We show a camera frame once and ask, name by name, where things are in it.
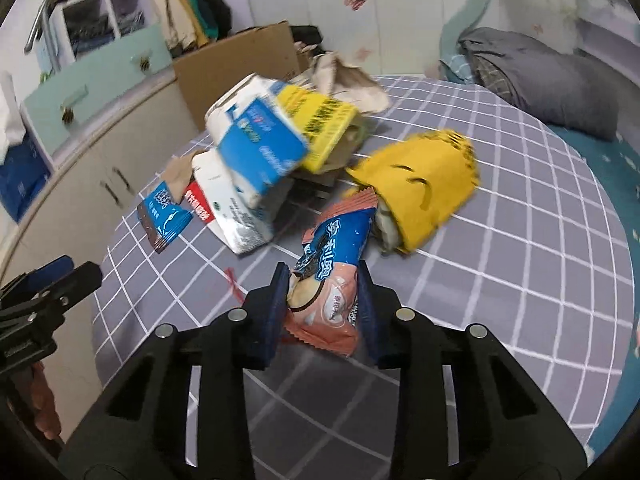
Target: pillow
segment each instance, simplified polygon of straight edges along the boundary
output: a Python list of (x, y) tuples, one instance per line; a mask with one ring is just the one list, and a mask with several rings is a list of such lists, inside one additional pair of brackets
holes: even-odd
[(482, 66), (484, 60), (504, 76), (511, 86), (509, 102), (514, 106), (543, 123), (580, 130), (599, 139), (615, 138), (615, 88), (591, 60), (559, 54), (524, 34), (487, 27), (463, 35), (460, 44), (471, 65)]
[(497, 66), (479, 56), (472, 56), (471, 64), (476, 80), (482, 86), (507, 101), (510, 105), (516, 106), (515, 90), (507, 76)]

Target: cardboard box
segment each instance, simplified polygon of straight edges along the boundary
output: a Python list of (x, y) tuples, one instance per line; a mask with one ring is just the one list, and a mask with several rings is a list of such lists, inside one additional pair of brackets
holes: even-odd
[(204, 114), (251, 73), (289, 80), (300, 65), (289, 23), (254, 28), (217, 41), (174, 61), (182, 97), (193, 120), (204, 130)]
[(300, 66), (300, 73), (303, 73), (311, 66), (311, 53), (299, 52), (298, 53), (298, 65)]

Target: blue and white carton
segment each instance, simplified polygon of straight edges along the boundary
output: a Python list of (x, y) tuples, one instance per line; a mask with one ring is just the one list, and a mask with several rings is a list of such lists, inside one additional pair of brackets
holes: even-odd
[(249, 208), (257, 208), (308, 153), (305, 137), (277, 103), (272, 84), (251, 74), (205, 115), (207, 131)]

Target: gray bedsheet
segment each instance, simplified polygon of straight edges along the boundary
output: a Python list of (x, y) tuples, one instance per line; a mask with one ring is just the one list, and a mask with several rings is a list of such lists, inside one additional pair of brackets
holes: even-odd
[[(370, 240), (365, 257), (373, 279), (437, 323), (487, 325), (586, 442), (620, 379), (634, 315), (628, 247), (606, 193), (577, 152), (483, 88), (421, 76), (378, 80), (393, 106), (372, 119), (372, 136), (355, 160), (412, 132), (453, 128), (472, 139), (482, 183), (409, 257), (381, 256)], [(177, 154), (209, 145), (202, 135)], [(155, 254), (135, 216), (137, 199), (109, 243), (104, 284), (95, 295), (102, 382), (158, 324), (186, 330), (236, 306), (226, 268), (251, 290), (269, 283), (278, 261), (292, 266), (304, 229), (349, 185), (339, 182), (328, 201), (291, 196), (277, 238), (242, 258), (197, 218)], [(246, 373), (245, 390), (259, 479), (273, 479), (273, 472), (278, 478), (383, 477), (398, 375), (371, 368), (360, 350), (345, 360), (281, 345), (271, 368)], [(194, 463), (197, 369), (191, 393), (186, 454)], [(454, 397), (448, 395), (453, 423)], [(450, 430), (455, 460), (455, 424)]]

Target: oreo wrapper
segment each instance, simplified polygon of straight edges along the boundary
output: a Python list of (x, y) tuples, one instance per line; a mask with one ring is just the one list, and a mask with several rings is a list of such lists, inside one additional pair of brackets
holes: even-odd
[(162, 181), (136, 208), (138, 220), (156, 253), (164, 251), (175, 237), (187, 227), (193, 215), (172, 201)]
[(306, 231), (304, 254), (289, 279), (285, 328), (316, 348), (350, 355), (356, 348), (358, 261), (378, 198), (373, 188), (324, 211)]

